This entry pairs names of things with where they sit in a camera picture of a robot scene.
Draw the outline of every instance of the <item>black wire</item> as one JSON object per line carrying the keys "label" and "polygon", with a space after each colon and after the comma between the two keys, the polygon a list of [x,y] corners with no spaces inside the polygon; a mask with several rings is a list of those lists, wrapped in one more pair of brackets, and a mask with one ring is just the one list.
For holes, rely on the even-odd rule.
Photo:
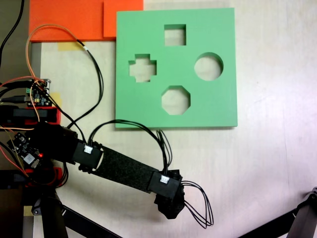
{"label": "black wire", "polygon": [[[77,40],[79,44],[81,44],[83,47],[85,46],[80,40]],[[98,101],[97,103],[92,107],[90,108],[88,111],[86,111],[84,114],[82,114],[79,118],[77,118],[74,122],[77,122],[79,121],[80,119],[82,119],[83,117],[87,116],[89,113],[91,113],[98,105],[99,103],[101,102],[102,98],[103,98],[103,95],[104,95],[104,78],[103,78],[103,75],[101,73],[101,70],[98,66],[98,63],[97,61],[95,60],[95,58],[93,57],[93,55],[90,53],[89,50],[86,50],[88,55],[90,56],[91,60],[93,61],[94,63],[94,66],[96,68],[96,71],[97,71],[97,76],[98,76],[98,84],[99,84],[99,98],[98,98]],[[67,126],[68,129],[70,129],[73,125],[74,125],[74,122],[72,122],[71,124],[69,124]]]}
{"label": "black wire", "polygon": [[69,175],[68,168],[67,168],[66,162],[64,162],[64,173],[63,173],[61,180],[59,181],[62,183],[61,183],[61,185],[58,185],[56,188],[63,187],[67,183],[68,175]]}
{"label": "black wire", "polygon": [[100,124],[99,126],[97,126],[93,131],[92,133],[90,134],[89,138],[88,138],[88,144],[90,144],[92,146],[92,143],[93,143],[93,139],[94,139],[94,136],[95,134],[97,133],[97,131],[103,127],[104,125],[107,125],[107,124],[111,124],[111,123],[118,123],[118,124],[127,124],[127,125],[133,125],[133,126],[136,126],[144,131],[146,131],[159,145],[159,147],[161,148],[162,150],[162,155],[163,155],[163,164],[164,164],[164,167],[163,167],[163,175],[167,175],[167,171],[168,171],[168,162],[167,162],[167,158],[166,158],[166,152],[165,152],[165,148],[167,148],[166,146],[166,143],[164,141],[164,138],[163,138],[163,135],[162,135],[162,131],[161,130],[158,130],[157,131],[157,135],[155,135],[149,128],[147,128],[146,126],[138,123],[138,122],[134,122],[134,121],[129,121],[129,120],[122,120],[122,119],[115,119],[115,120],[111,120],[111,121],[108,121],[108,122],[105,122],[103,124]]}
{"label": "black wire", "polygon": [[19,24],[19,22],[21,20],[21,17],[22,17],[22,14],[23,14],[23,8],[24,8],[24,0],[21,1],[20,13],[19,13],[18,19],[16,20],[15,25],[10,30],[10,32],[8,33],[8,35],[5,37],[5,39],[3,40],[2,44],[1,44],[1,47],[0,47],[0,68],[1,68],[1,61],[2,61],[2,51],[4,49],[4,46],[5,46],[6,42],[8,41],[8,39],[10,38],[10,36],[12,35],[12,33],[14,32],[14,30],[16,29],[16,27],[18,26],[18,24]]}
{"label": "black wire", "polygon": [[166,142],[167,142],[167,144],[168,144],[168,148],[167,148],[166,142],[165,142],[165,140],[164,140],[164,146],[165,146],[165,148],[166,148],[166,150],[167,150],[167,153],[168,153],[168,156],[169,156],[169,160],[168,160],[167,166],[170,166],[171,163],[172,163],[172,161],[173,161],[172,148],[171,148],[171,146],[170,146],[170,143],[169,143],[169,141],[168,141],[168,139],[167,139],[165,133],[164,133],[162,130],[161,130],[161,133],[163,134],[163,136],[164,136],[164,138],[165,138],[165,140],[166,140]]}
{"label": "black wire", "polygon": [[2,147],[10,154],[10,156],[14,159],[16,165],[17,165],[19,168],[21,168],[21,166],[20,166],[20,164],[19,164],[17,158],[16,158],[15,155],[13,154],[13,152],[12,152],[5,144],[3,144],[1,141],[0,141],[0,146],[2,146]]}
{"label": "black wire", "polygon": [[189,212],[192,214],[192,216],[195,218],[195,220],[201,227],[206,229],[207,227],[213,226],[214,222],[213,222],[213,213],[212,213],[211,205],[202,187],[200,187],[195,182],[187,181],[187,180],[182,181],[181,184],[183,186],[195,187],[201,191],[205,200],[205,217],[203,217],[189,202],[185,201],[185,206],[187,207]]}
{"label": "black wire", "polygon": [[43,88],[40,88],[37,84],[33,84],[35,85],[38,89],[39,89],[39,93],[42,94],[46,99],[48,99],[49,101],[51,101],[51,103],[57,107],[57,109],[64,114],[64,116],[66,116],[71,122],[74,123],[74,125],[78,128],[82,138],[83,138],[83,141],[85,142],[85,144],[87,144],[87,141],[85,139],[85,135],[83,133],[83,131],[80,129],[80,127],[76,124],[76,122],[66,113],[64,112],[60,106],[55,102],[55,100],[46,92],[46,90],[43,90]]}
{"label": "black wire", "polygon": [[6,88],[0,92],[0,98],[3,97],[7,92],[13,90],[15,88]]}

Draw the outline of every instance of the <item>white table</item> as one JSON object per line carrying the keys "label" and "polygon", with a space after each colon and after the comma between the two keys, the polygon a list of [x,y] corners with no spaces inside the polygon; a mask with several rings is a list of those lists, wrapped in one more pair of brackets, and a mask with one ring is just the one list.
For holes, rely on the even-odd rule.
{"label": "white table", "polygon": [[[171,168],[205,189],[215,225],[203,230],[186,209],[167,220],[153,204],[154,194],[68,166],[68,183],[58,189],[61,201],[124,238],[235,238],[295,208],[317,185],[317,1],[145,0],[145,10],[207,7],[235,8],[238,127],[166,135],[174,153]],[[86,137],[114,119],[115,97],[115,43],[87,46],[104,75],[105,95],[79,122]],[[40,76],[52,80],[52,92],[60,93],[62,108],[73,118],[97,100],[97,76],[82,51],[42,44]],[[110,125],[95,140],[162,168],[159,147],[143,131]],[[185,192],[202,211],[201,194]],[[35,238],[42,237],[40,219]]]}

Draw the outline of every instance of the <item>black foam segment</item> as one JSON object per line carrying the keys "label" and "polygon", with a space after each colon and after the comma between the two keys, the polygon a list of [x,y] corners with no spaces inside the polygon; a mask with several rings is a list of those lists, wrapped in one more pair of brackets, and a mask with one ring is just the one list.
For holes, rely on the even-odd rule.
{"label": "black foam segment", "polygon": [[158,172],[157,169],[104,146],[102,148],[103,160],[92,174],[150,193],[148,186],[153,172]]}

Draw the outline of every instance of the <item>orange foam block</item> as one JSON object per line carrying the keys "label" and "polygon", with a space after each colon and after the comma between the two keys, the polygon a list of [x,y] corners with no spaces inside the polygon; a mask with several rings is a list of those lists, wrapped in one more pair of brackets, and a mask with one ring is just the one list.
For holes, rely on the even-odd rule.
{"label": "orange foam block", "polygon": [[[143,10],[143,0],[30,0],[29,33],[42,24],[68,28],[81,41],[116,38],[116,12]],[[35,33],[32,42],[67,42],[74,39],[57,28]]]}
{"label": "orange foam block", "polygon": [[104,2],[104,38],[116,39],[118,11],[142,11],[143,0],[105,0]]}

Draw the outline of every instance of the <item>black metal leg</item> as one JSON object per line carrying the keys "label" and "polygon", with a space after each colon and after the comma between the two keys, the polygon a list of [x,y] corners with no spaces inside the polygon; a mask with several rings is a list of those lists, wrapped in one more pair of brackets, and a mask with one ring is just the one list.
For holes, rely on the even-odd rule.
{"label": "black metal leg", "polygon": [[86,238],[122,238],[66,206],[63,216],[68,228]]}
{"label": "black metal leg", "polygon": [[256,228],[255,230],[241,236],[240,238],[278,238],[288,233],[295,219],[296,209]]}
{"label": "black metal leg", "polygon": [[45,238],[68,238],[62,207],[58,200],[44,197],[41,201],[41,213]]}
{"label": "black metal leg", "polygon": [[299,209],[287,238],[313,238],[317,225],[317,212],[307,204]]}

